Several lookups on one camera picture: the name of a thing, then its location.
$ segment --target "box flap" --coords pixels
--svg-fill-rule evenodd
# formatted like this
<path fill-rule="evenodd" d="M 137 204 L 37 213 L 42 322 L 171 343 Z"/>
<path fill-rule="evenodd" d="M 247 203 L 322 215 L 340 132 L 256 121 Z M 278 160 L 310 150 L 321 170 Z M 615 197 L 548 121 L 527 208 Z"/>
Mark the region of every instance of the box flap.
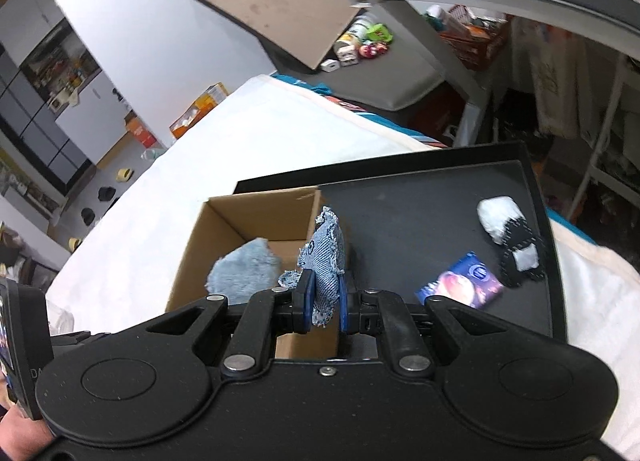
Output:
<path fill-rule="evenodd" d="M 212 197 L 208 204 L 245 241 L 256 237 L 306 241 L 318 214 L 320 197 L 318 187 L 312 186 Z"/>
<path fill-rule="evenodd" d="M 215 210 L 204 203 L 182 255 L 165 311 L 173 311 L 206 297 L 204 284 L 213 263 L 244 242 Z"/>

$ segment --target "white cabinet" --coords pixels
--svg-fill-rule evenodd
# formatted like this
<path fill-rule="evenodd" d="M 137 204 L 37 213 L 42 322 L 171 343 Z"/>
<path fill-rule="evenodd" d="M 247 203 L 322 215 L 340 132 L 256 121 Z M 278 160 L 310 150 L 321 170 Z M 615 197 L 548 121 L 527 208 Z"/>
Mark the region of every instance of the white cabinet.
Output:
<path fill-rule="evenodd" d="M 20 66 L 63 18 L 54 0 L 8 0 L 0 8 L 0 42 Z"/>
<path fill-rule="evenodd" d="M 80 102 L 56 119 L 72 142 L 97 164 L 127 130 L 127 109 L 112 93 L 113 83 L 101 72 L 81 91 Z"/>

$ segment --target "black and white plush toy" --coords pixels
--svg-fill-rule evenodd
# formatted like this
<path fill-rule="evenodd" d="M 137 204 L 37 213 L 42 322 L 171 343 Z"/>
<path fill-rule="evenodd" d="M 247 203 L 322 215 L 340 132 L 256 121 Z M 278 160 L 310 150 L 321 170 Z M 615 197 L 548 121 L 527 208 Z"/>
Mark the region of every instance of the black and white plush toy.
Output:
<path fill-rule="evenodd" d="M 482 200 L 478 203 L 478 217 L 494 243 L 504 249 L 500 259 L 502 284 L 517 287 L 525 278 L 544 279 L 542 239 L 533 233 L 513 199 L 500 196 Z"/>

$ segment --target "floor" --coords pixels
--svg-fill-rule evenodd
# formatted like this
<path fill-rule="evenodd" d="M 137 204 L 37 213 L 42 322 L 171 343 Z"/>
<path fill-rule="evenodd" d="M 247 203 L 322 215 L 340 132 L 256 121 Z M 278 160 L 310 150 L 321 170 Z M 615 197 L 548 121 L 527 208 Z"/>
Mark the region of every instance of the floor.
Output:
<path fill-rule="evenodd" d="M 102 186 L 113 186 L 116 189 L 113 199 L 122 196 L 135 183 L 137 178 L 147 168 L 151 167 L 152 162 L 143 160 L 140 157 L 144 150 L 145 148 L 139 141 L 133 137 L 128 138 L 126 144 L 104 167 L 104 170 L 98 169 L 96 171 L 95 176 L 60 216 L 60 221 L 54 229 L 56 242 L 68 249 L 70 237 L 84 239 L 87 236 L 113 202 L 113 200 L 100 201 L 98 199 L 98 189 Z M 134 170 L 132 178 L 127 183 L 116 182 L 116 174 L 121 168 L 132 168 Z M 90 208 L 95 212 L 95 222 L 89 227 L 84 224 L 80 215 L 83 208 Z"/>

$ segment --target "tissue packet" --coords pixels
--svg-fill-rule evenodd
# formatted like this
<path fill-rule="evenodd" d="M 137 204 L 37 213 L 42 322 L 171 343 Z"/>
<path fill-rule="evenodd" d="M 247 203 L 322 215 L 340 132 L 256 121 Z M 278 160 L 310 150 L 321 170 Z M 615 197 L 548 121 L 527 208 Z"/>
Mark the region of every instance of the tissue packet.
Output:
<path fill-rule="evenodd" d="M 421 304 L 431 295 L 443 295 L 470 307 L 480 308 L 503 288 L 495 275 L 470 251 L 447 271 L 443 271 L 437 281 L 420 288 L 415 295 Z"/>

